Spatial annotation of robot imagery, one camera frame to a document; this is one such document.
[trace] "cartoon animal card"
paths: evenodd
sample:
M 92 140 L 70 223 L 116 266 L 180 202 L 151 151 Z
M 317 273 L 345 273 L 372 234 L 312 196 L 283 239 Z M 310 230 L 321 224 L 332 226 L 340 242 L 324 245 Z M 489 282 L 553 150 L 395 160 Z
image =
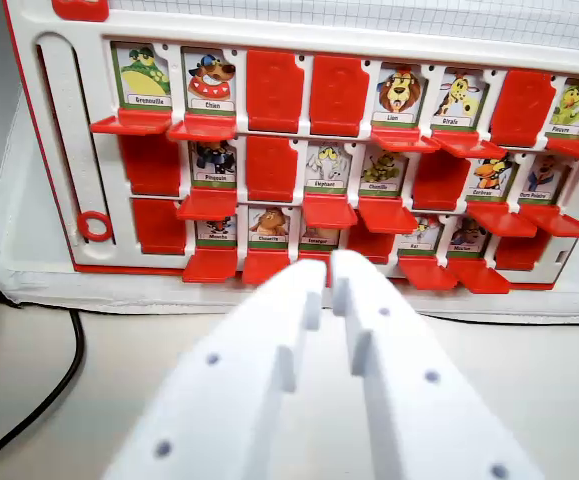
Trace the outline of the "cartoon animal card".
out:
M 568 79 L 545 135 L 579 138 L 579 80 Z
M 361 196 L 399 197 L 409 159 L 402 153 L 367 145 L 360 178 Z
M 249 248 L 288 248 L 288 208 L 249 207 Z
M 237 245 L 236 216 L 221 221 L 197 221 L 196 243 L 201 247 L 235 247 Z
M 111 42 L 120 106 L 171 110 L 171 87 L 167 62 L 150 43 Z
M 558 200 L 571 168 L 553 155 L 537 155 L 518 203 L 552 205 Z
M 225 140 L 189 142 L 194 187 L 236 188 L 236 149 Z
M 401 128 L 418 125 L 426 86 L 420 67 L 383 63 L 371 124 Z
M 475 130 L 487 89 L 481 71 L 445 70 L 436 100 L 437 108 L 431 118 L 432 128 Z
M 467 178 L 467 200 L 504 202 L 518 170 L 511 155 L 507 154 L 501 159 L 484 158 L 472 162 L 472 171 Z
M 459 217 L 447 249 L 447 257 L 479 258 L 491 235 L 470 217 Z
M 398 255 L 434 255 L 443 225 L 435 215 L 417 215 L 418 227 L 408 235 L 398 235 Z
M 236 114 L 236 67 L 222 50 L 183 48 L 187 111 L 201 115 Z
M 305 191 L 312 193 L 345 193 L 351 155 L 340 142 L 309 142 Z
M 308 227 L 304 220 L 300 226 L 298 250 L 318 250 L 329 252 L 338 248 L 340 230 L 331 228 Z

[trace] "frog character card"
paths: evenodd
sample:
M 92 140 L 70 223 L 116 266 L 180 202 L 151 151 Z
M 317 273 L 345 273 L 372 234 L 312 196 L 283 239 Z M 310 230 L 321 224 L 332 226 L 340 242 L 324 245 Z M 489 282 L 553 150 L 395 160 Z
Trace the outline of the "frog character card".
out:
M 467 200 L 504 202 L 516 176 L 518 165 L 508 153 L 504 158 L 472 160 L 472 172 L 467 179 Z
M 418 227 L 408 235 L 398 235 L 398 255 L 434 255 L 443 225 L 435 215 L 417 215 Z
M 427 86 L 420 68 L 383 63 L 378 78 L 371 124 L 400 128 L 418 125 Z
M 480 258 L 485 253 L 490 237 L 473 218 L 459 217 L 447 249 L 447 257 Z
M 309 142 L 305 192 L 345 193 L 350 170 L 351 155 L 344 143 Z
M 196 243 L 200 247 L 235 247 L 236 235 L 235 215 L 221 221 L 196 222 Z
M 518 203 L 552 205 L 564 186 L 571 168 L 553 155 L 537 155 L 525 180 Z
M 442 77 L 438 105 L 431 127 L 445 130 L 475 130 L 488 85 L 482 72 L 448 68 Z
M 287 208 L 249 207 L 249 248 L 288 248 L 290 223 Z
M 171 110 L 169 67 L 152 44 L 111 42 L 111 56 L 121 107 Z
M 409 159 L 402 153 L 367 145 L 360 178 L 360 196 L 399 197 Z
M 579 80 L 568 79 L 545 135 L 579 138 Z
M 236 149 L 225 140 L 189 142 L 194 187 L 236 188 Z
M 183 48 L 187 111 L 200 115 L 236 114 L 236 67 L 222 50 Z

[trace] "grid paper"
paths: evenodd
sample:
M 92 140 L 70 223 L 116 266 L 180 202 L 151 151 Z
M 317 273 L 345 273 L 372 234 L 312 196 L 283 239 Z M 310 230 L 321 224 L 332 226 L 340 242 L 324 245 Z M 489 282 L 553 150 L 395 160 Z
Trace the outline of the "grid paper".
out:
M 579 0 L 110 0 L 110 6 L 579 50 Z

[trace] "black cable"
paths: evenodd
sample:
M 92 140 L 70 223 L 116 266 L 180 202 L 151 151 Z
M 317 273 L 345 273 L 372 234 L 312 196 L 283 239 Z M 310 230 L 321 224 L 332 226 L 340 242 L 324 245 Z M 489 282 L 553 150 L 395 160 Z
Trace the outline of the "black cable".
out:
M 85 357 L 86 340 L 85 332 L 82 328 L 82 321 L 80 320 L 80 314 L 77 310 L 69 310 L 69 316 L 71 317 L 71 323 L 73 325 L 73 331 L 76 337 L 76 352 L 73 357 L 73 361 L 69 366 L 69 370 L 62 377 L 60 383 L 52 390 L 52 392 L 45 398 L 40 405 L 38 405 L 33 412 L 31 412 L 27 418 L 16 425 L 11 431 L 9 431 L 4 437 L 0 439 L 0 450 L 6 447 L 12 440 L 14 440 L 18 435 L 20 435 L 25 429 L 27 429 L 33 422 L 35 422 L 50 406 L 64 389 L 69 385 L 71 380 L 75 377 L 76 373 L 82 365 L 82 361 Z

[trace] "red ring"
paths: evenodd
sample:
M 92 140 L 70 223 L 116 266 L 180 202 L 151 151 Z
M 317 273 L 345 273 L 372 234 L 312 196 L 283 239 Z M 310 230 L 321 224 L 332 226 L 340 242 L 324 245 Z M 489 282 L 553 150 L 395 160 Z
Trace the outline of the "red ring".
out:
M 88 220 L 100 220 L 105 226 L 105 232 L 91 232 L 91 230 L 89 230 L 89 223 L 87 223 Z M 109 220 L 109 217 L 104 213 L 94 211 L 83 212 L 78 215 L 77 224 L 80 234 L 92 242 L 105 242 L 111 238 L 111 235 L 113 235 L 113 230 L 111 229 L 111 220 Z

